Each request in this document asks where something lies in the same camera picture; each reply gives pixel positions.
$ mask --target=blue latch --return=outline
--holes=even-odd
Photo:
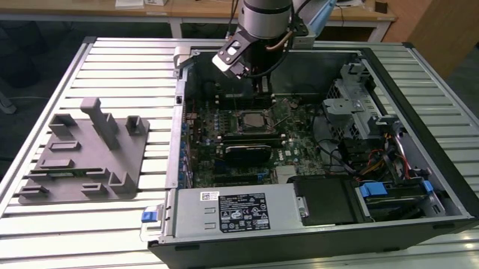
[[[156,222],[157,221],[157,212],[156,211],[144,211],[141,214],[141,222]]]
[[[359,190],[363,197],[388,194],[381,182],[364,183],[363,186],[359,187]]]
[[[428,180],[424,180],[421,182],[421,185],[424,186],[427,194],[433,192],[433,187],[432,187],[432,184],[431,184],[431,182]]]
[[[259,182],[259,183],[263,182],[263,178],[264,178],[264,176],[265,176],[267,174],[268,174],[267,172],[257,174],[257,182]]]

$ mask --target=slotted metal surface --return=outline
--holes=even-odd
[[[98,38],[82,45],[57,88],[54,113],[86,116],[82,97],[100,97],[116,118],[138,115],[150,122],[137,196],[129,201],[21,206],[14,193],[48,141],[38,125],[30,147],[18,155],[0,185],[0,268],[166,268],[140,241],[140,214],[164,199],[170,116],[174,96],[173,50],[177,45],[217,47],[221,40]],[[437,80],[413,51],[401,44],[317,43],[319,47],[369,47],[416,109],[473,190],[479,192],[479,128],[452,91]],[[385,97],[379,98],[393,113]],[[50,113],[40,116],[48,122]],[[404,251],[367,253],[271,264],[273,268],[477,268],[479,230],[439,236]]]

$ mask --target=white sticker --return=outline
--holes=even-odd
[[[146,12],[146,15],[158,15],[158,16],[165,16],[168,15],[165,12]]]
[[[200,201],[217,201],[218,192],[200,192]]]

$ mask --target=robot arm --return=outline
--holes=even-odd
[[[313,6],[319,10],[308,22],[319,35],[335,4],[336,0],[241,0],[237,30],[217,51],[213,64],[229,77],[268,76],[284,60],[295,37],[309,34],[297,16],[301,9]]]

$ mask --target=power supply label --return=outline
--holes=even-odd
[[[264,193],[218,196],[218,223],[224,233],[271,229]]]

